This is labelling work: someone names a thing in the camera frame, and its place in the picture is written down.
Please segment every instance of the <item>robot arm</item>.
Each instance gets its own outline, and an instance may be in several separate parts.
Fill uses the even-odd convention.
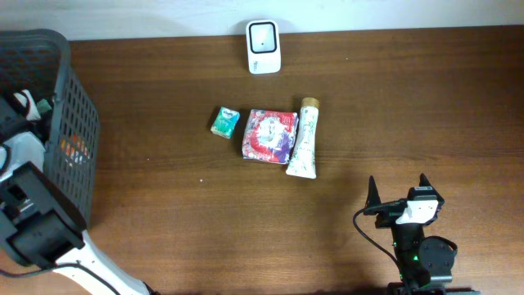
[[[95,246],[78,210],[33,163],[0,184],[0,200],[0,245],[18,264],[52,270],[91,294],[158,294]]]

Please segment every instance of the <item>black plastic basket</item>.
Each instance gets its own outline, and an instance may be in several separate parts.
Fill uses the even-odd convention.
[[[43,173],[89,224],[100,122],[70,59],[69,43],[55,31],[0,32],[0,93],[28,89],[36,103],[52,100]]]

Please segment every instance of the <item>white device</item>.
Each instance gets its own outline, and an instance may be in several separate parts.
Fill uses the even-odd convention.
[[[253,20],[246,26],[247,61],[252,74],[280,70],[280,38],[273,20]]]
[[[14,170],[28,161],[42,171],[45,152],[46,149],[40,139],[29,131],[7,140],[4,146],[0,147],[0,183],[11,177]]]
[[[66,263],[78,263],[91,270],[94,274],[104,279],[121,295],[149,295],[146,285],[139,279],[126,274],[109,257],[107,257],[93,243],[87,230],[82,232],[84,247],[81,249],[73,248],[56,260],[59,266]],[[96,295],[115,295],[107,286],[90,274],[81,269],[66,267],[54,270],[54,272],[64,275],[74,280],[77,284],[84,287],[91,294]]]

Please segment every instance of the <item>colorful item in basket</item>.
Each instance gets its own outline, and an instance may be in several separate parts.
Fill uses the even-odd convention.
[[[67,161],[69,166],[72,166],[73,162],[76,164],[82,164],[91,158],[88,147],[83,139],[76,134],[73,134],[73,136],[70,136],[69,141],[62,139],[61,143],[61,149],[65,153],[65,161]]]

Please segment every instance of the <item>white wall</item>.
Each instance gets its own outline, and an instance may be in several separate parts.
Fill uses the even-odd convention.
[[[0,30],[54,29],[68,39],[524,24],[524,0],[0,0]]]

